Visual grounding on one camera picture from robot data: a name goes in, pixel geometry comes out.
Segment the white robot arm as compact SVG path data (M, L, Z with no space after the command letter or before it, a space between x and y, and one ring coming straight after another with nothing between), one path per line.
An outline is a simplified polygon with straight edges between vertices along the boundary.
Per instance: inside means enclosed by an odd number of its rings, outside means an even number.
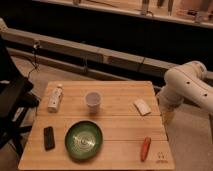
M164 124L174 118L173 111L188 99L213 116L213 86L204 82L205 65L191 61L168 69L164 74L165 85L157 93L159 109Z

